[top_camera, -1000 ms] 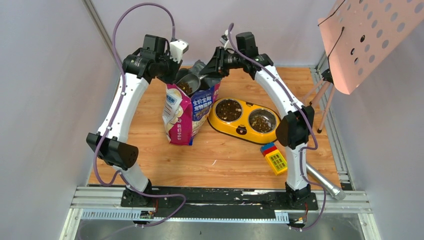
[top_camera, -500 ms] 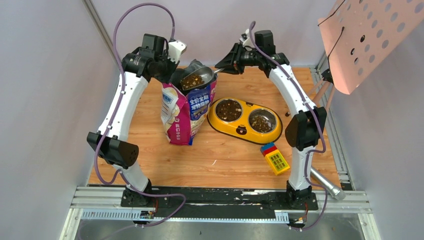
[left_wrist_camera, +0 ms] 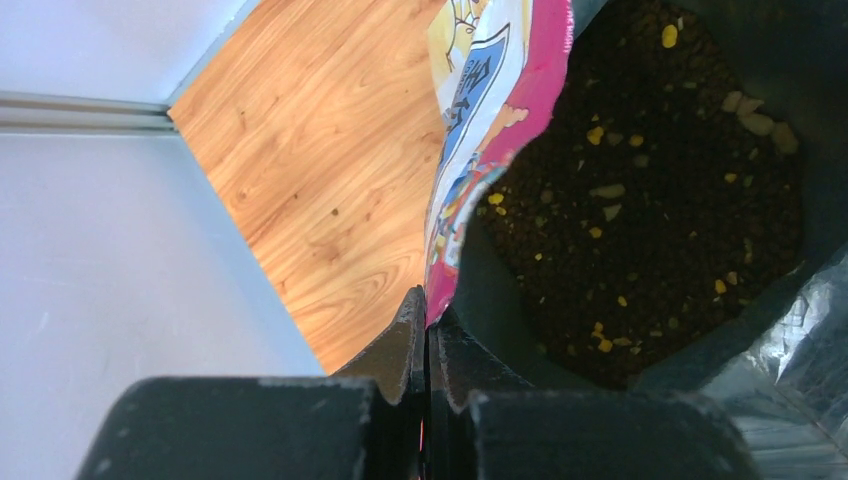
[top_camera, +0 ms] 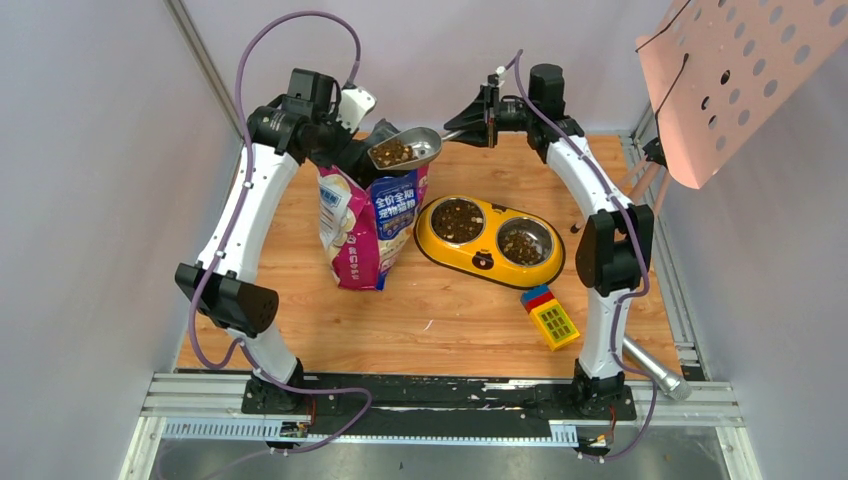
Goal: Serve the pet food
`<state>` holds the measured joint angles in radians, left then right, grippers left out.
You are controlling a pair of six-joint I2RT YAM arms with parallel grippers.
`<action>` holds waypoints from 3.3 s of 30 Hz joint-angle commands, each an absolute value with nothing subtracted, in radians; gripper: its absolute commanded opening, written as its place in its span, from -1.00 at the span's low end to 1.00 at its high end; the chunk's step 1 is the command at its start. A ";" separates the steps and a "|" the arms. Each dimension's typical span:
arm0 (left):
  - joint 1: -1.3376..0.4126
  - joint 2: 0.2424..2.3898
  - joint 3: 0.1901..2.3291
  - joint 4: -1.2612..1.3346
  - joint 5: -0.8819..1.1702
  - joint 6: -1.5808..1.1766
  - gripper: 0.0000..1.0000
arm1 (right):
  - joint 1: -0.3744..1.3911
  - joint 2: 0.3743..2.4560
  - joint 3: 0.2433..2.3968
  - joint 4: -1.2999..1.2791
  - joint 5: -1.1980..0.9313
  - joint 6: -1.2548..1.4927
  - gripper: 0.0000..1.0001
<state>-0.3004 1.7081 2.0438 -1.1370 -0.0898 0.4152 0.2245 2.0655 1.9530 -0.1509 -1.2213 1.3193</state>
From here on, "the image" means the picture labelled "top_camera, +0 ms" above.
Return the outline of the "metal food scoop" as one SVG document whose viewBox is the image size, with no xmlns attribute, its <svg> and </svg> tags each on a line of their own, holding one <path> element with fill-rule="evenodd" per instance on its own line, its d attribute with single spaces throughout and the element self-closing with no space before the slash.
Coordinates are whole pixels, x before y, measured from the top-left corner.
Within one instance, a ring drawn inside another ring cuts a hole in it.
<svg viewBox="0 0 848 480">
<path fill-rule="evenodd" d="M 443 145 L 462 133 L 462 130 L 439 133 L 429 127 L 413 127 L 371 147 L 367 155 L 378 171 L 415 170 L 437 159 Z"/>
</svg>

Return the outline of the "cat food bag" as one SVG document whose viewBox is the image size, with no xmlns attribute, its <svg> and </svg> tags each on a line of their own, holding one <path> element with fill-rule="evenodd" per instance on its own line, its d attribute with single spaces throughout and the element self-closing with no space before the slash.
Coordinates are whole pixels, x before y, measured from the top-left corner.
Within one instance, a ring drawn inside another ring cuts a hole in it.
<svg viewBox="0 0 848 480">
<path fill-rule="evenodd" d="M 318 169 L 320 233 L 337 285 L 347 290 L 384 289 L 424 205 L 427 166 L 411 171 L 375 170 L 367 150 L 400 131 L 386 120 L 352 146 L 363 156 L 359 172 Z"/>
</svg>

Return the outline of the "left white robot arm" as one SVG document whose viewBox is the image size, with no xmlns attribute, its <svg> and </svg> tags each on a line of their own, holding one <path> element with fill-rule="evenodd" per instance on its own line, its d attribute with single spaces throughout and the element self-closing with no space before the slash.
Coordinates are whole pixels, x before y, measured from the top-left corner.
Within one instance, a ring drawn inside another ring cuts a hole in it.
<svg viewBox="0 0 848 480">
<path fill-rule="evenodd" d="M 375 95 L 352 82 L 293 70 L 288 90 L 247 116 L 247 140 L 218 224 L 198 258 L 175 272 L 190 301 L 188 333 L 197 358 L 221 369 L 242 349 L 283 413 L 298 411 L 307 389 L 302 364 L 275 324 L 279 296 L 256 283 L 261 250 L 300 166 L 307 159 L 333 161 L 375 105 Z"/>
</svg>

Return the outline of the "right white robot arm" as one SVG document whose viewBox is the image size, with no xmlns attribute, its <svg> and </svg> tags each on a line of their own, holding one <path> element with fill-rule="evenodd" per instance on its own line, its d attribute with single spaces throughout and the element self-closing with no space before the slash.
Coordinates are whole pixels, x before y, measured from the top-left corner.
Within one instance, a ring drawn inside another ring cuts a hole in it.
<svg viewBox="0 0 848 480">
<path fill-rule="evenodd" d="M 589 147 L 585 132 L 565 112 L 561 67 L 538 64 L 516 95 L 501 95 L 517 62 L 487 77 L 475 100 L 443 126 L 451 140 L 476 147 L 496 146 L 501 132 L 524 132 L 531 149 L 563 181 L 584 218 L 575 267 L 588 292 L 588 320 L 575 362 L 571 403 L 584 417 L 596 417 L 622 392 L 620 351 L 631 302 L 649 288 L 654 213 L 614 185 Z"/>
</svg>

